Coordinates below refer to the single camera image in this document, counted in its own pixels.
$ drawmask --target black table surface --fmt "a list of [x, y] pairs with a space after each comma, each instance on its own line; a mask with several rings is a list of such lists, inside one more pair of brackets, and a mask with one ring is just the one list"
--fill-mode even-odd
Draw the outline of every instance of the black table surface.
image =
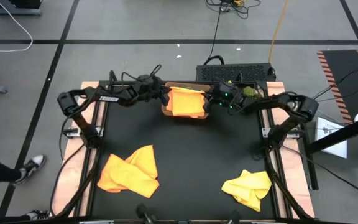
[[105, 219], [138, 219], [140, 203], [157, 219], [221, 220], [237, 210], [242, 219], [273, 218], [272, 191], [262, 199], [261, 212], [237, 203], [222, 184], [241, 171], [265, 170], [251, 150], [262, 145], [257, 113], [230, 116], [215, 106], [204, 120], [164, 116], [157, 100], [125, 108], [110, 104], [104, 127], [98, 180], [110, 154], [123, 159], [136, 149], [154, 146], [160, 187], [147, 199], [130, 190], [114, 194], [96, 187], [91, 215]]

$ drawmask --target concrete floor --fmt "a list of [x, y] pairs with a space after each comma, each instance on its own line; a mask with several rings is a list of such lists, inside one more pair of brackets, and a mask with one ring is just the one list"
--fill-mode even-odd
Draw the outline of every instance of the concrete floor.
[[[163, 68], [158, 75], [163, 80], [194, 80], [196, 66], [206, 60], [211, 50], [211, 44], [174, 41], [213, 38], [218, 15], [205, 6], [204, 0], [79, 0], [68, 40], [161, 40], [161, 44], [158, 41], [154, 44], [147, 41], [144, 44], [97, 45], [97, 41], [66, 44], [53, 78], [47, 80], [74, 2], [76, 0], [44, 0], [43, 16], [17, 17], [35, 40], [49, 41], [34, 44], [26, 52], [0, 53], [0, 85], [6, 85], [9, 90], [8, 94], [0, 95], [0, 161], [7, 166], [15, 166], [42, 88], [50, 82], [27, 153], [27, 159], [45, 154], [48, 162], [25, 185], [16, 188], [7, 215], [20, 215], [35, 208], [48, 209], [61, 164], [57, 142], [64, 117], [56, 102], [60, 92], [78, 88], [82, 81], [107, 80], [110, 69], [116, 73], [143, 74], [159, 63]], [[284, 2], [264, 0], [259, 7], [250, 9], [249, 18], [244, 21], [235, 14], [222, 14], [217, 39], [270, 40]], [[346, 2], [358, 26], [358, 1]], [[9, 43], [9, 40], [26, 40], [27, 36], [9, 17], [0, 16], [1, 39]], [[277, 79], [284, 81], [287, 90], [304, 95], [314, 95], [328, 86], [316, 51], [358, 50], [357, 37], [340, 0], [290, 1], [278, 40], [318, 40], [308, 45], [275, 46], [272, 64]], [[329, 45], [326, 40], [350, 42]], [[222, 55], [227, 63], [262, 63], [269, 56], [267, 43], [217, 44], [214, 53]], [[0, 49], [23, 47], [25, 45], [0, 44]], [[327, 92], [321, 98], [331, 97], [332, 93]], [[320, 110], [341, 120], [333, 102], [321, 103]], [[323, 165], [358, 185], [358, 169]], [[311, 192], [316, 216], [327, 221], [358, 223], [358, 192], [323, 170], [317, 169], [317, 174], [320, 190]], [[7, 184], [0, 184], [0, 206], [6, 187]]]

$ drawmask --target orange cloth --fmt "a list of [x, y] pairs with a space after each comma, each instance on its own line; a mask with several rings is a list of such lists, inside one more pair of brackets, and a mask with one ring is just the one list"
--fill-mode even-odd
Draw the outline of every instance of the orange cloth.
[[190, 116], [192, 118], [204, 116], [203, 91], [179, 87], [170, 88], [171, 91], [168, 93], [170, 100], [165, 108], [167, 111], [172, 111], [174, 116]]
[[157, 176], [153, 146], [144, 146], [126, 160], [111, 154], [102, 170], [98, 187], [111, 193], [129, 189], [150, 198], [160, 185], [155, 180]]

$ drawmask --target yellow towel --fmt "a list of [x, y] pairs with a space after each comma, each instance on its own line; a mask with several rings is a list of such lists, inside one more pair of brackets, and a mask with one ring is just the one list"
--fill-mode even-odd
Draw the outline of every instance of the yellow towel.
[[153, 146], [144, 146], [126, 160], [111, 154], [102, 170], [98, 187], [111, 193], [129, 189], [150, 198], [160, 185], [155, 180], [157, 176]]
[[240, 177], [226, 181], [222, 191], [233, 195], [239, 203], [260, 212], [260, 199], [267, 195], [271, 186], [266, 171], [251, 174], [243, 170]]
[[172, 111], [174, 116], [191, 116], [192, 118], [204, 116], [203, 91], [179, 87], [170, 88], [171, 91], [168, 93], [170, 100], [165, 108], [167, 111]]

